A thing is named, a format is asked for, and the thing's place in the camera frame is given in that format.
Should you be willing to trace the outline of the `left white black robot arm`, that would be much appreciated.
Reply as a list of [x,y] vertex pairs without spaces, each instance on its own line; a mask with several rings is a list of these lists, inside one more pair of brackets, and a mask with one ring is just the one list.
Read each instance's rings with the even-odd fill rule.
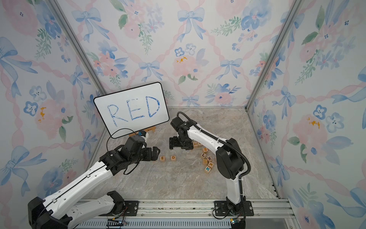
[[90,169],[61,190],[32,199],[28,203],[29,225],[33,229],[73,229],[96,216],[123,215],[128,207],[117,191],[109,191],[101,198],[81,205],[78,201],[119,172],[128,175],[129,166],[156,161],[160,149],[147,147],[146,136],[142,133],[128,137],[125,144],[107,151]]

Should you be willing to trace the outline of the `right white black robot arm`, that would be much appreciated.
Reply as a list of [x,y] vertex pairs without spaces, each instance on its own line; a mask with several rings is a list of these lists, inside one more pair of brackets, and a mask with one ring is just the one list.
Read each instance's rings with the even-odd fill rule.
[[177,136],[169,139],[169,148],[191,150],[195,141],[213,152],[218,171],[226,179],[227,206],[233,215],[245,216],[246,197],[243,192],[242,178],[251,172],[251,165],[237,141],[212,134],[181,111],[177,112],[170,124],[177,132]]

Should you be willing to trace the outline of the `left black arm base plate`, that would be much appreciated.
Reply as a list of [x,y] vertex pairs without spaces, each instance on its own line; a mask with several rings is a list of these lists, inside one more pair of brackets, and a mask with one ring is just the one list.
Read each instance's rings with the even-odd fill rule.
[[139,203],[138,200],[125,200],[123,204],[119,203],[117,207],[113,207],[111,212],[100,216],[137,216]]

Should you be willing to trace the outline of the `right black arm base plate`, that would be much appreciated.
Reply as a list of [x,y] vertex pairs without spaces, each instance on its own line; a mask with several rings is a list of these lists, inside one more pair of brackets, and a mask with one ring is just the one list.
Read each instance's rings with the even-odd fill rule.
[[218,217],[223,216],[254,216],[252,203],[245,200],[244,203],[233,204],[228,200],[214,201],[214,214]]

